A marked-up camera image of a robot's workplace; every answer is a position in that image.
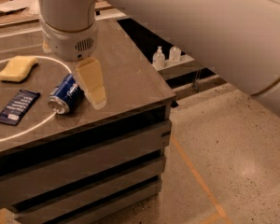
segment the blue soda can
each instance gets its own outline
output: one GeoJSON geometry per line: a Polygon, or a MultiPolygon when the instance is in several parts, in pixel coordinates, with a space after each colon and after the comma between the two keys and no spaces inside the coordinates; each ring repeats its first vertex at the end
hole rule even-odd
{"type": "Polygon", "coordinates": [[[50,93],[48,105],[57,114],[66,114],[72,110],[81,93],[82,89],[76,84],[73,75],[68,74],[50,93]]]}

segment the speckled floor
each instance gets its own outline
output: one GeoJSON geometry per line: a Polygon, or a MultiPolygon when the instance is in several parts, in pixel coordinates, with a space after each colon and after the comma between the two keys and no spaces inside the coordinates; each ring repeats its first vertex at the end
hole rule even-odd
{"type": "Polygon", "coordinates": [[[178,103],[161,193],[95,224],[280,224],[280,119],[230,84],[178,103]]]}
{"type": "Polygon", "coordinates": [[[0,210],[0,224],[20,224],[20,223],[14,220],[13,213],[3,208],[0,210]]]}

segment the bottle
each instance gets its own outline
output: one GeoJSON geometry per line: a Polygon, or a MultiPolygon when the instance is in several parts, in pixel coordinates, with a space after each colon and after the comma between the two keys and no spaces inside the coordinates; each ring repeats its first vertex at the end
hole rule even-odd
{"type": "Polygon", "coordinates": [[[165,55],[161,51],[161,47],[158,47],[156,53],[152,57],[152,64],[156,68],[163,68],[165,66],[165,55]]]}
{"type": "Polygon", "coordinates": [[[180,61],[181,50],[176,46],[172,46],[169,51],[169,61],[178,63],[180,61]]]}

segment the gray cabinet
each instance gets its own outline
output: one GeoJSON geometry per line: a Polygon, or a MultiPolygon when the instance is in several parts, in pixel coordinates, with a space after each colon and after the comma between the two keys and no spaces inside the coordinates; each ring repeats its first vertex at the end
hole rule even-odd
{"type": "Polygon", "coordinates": [[[161,190],[175,94],[115,21],[98,23],[100,111],[82,99],[72,114],[54,115],[46,99],[68,71],[38,45],[0,52],[0,61],[39,59],[23,83],[0,82],[0,109],[18,88],[41,92],[18,126],[0,124],[0,209],[22,224],[91,223],[161,190]]]}

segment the sponge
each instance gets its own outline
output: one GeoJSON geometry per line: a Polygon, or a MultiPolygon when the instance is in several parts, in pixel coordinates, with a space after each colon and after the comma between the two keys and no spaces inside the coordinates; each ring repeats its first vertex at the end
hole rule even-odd
{"type": "Polygon", "coordinates": [[[77,82],[88,101],[95,109],[106,104],[104,80],[100,62],[93,57],[86,58],[76,67],[77,82]]]}
{"type": "Polygon", "coordinates": [[[34,56],[16,56],[10,59],[6,67],[0,71],[0,80],[21,82],[37,63],[37,58],[34,56]]]}

